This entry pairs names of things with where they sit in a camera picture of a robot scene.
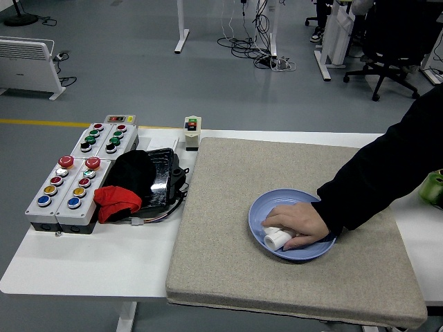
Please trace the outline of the person's hand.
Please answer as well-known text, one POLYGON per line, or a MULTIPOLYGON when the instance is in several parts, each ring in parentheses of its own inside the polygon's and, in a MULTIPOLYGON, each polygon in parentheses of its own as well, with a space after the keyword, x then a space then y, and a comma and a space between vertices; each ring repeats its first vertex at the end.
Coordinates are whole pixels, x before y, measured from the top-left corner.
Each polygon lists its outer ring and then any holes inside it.
POLYGON ((284 250, 311 245, 330 233, 310 203, 278 205, 268 213, 262 226, 288 229, 294 233, 294 237, 283 245, 284 250))

